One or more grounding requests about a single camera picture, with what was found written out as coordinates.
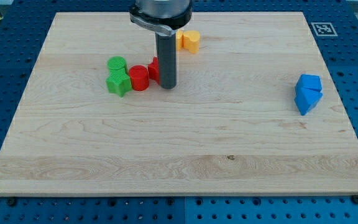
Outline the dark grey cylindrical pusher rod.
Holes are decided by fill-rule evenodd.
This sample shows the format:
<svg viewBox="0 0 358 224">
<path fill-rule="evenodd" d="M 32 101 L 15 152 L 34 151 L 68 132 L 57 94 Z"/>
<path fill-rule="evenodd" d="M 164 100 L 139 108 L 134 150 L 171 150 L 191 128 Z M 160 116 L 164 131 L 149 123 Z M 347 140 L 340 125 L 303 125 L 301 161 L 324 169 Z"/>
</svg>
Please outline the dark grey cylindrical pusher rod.
<svg viewBox="0 0 358 224">
<path fill-rule="evenodd" d="M 155 34 L 159 67 L 160 86 L 172 89 L 177 84 L 177 53 L 175 35 L 163 36 Z"/>
</svg>

